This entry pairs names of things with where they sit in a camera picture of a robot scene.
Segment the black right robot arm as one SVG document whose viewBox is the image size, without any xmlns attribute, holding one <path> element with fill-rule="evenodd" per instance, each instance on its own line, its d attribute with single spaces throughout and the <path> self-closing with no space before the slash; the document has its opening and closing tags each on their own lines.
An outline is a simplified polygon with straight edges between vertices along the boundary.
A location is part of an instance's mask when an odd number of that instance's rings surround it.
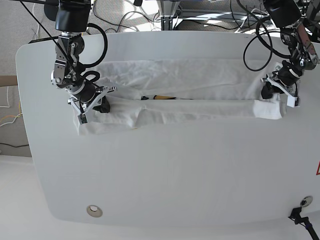
<svg viewBox="0 0 320 240">
<path fill-rule="evenodd" d="M 89 23 L 92 10 L 90 0 L 36 0 L 35 4 L 45 6 L 45 15 L 55 22 L 55 29 L 61 34 L 52 41 L 55 44 L 56 60 L 51 75 L 51 82 L 58 89 L 65 89 L 70 94 L 69 104 L 74 105 L 80 117 L 93 110 L 109 113 L 110 104 L 106 95 L 114 87 L 99 86 L 95 82 L 100 73 L 93 70 L 105 58 L 108 39 L 101 27 Z M 85 48 L 82 34 L 87 28 L 98 30 L 103 37 L 103 51 L 98 60 L 90 64 L 80 62 L 80 54 Z"/>
</svg>

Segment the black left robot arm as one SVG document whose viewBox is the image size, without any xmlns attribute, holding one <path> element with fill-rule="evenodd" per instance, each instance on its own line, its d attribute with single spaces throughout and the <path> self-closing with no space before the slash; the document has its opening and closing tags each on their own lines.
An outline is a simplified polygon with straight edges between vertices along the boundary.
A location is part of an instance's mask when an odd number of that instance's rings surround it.
<svg viewBox="0 0 320 240">
<path fill-rule="evenodd" d="M 280 66 L 262 79 L 264 83 L 260 92 L 264 100 L 271 99 L 276 94 L 285 94 L 294 100 L 299 100 L 298 81 L 305 71 L 314 70 L 320 64 L 320 57 L 314 47 L 318 38 L 320 11 L 318 0 L 264 0 L 262 2 L 267 15 L 258 18 L 253 12 L 247 15 L 255 19 L 255 38 L 269 50 L 269 55 L 282 58 Z M 265 41 L 262 34 L 271 38 L 270 30 L 265 22 L 273 22 L 279 29 L 281 42 L 287 46 L 289 54 L 282 54 L 274 48 L 273 41 Z"/>
</svg>

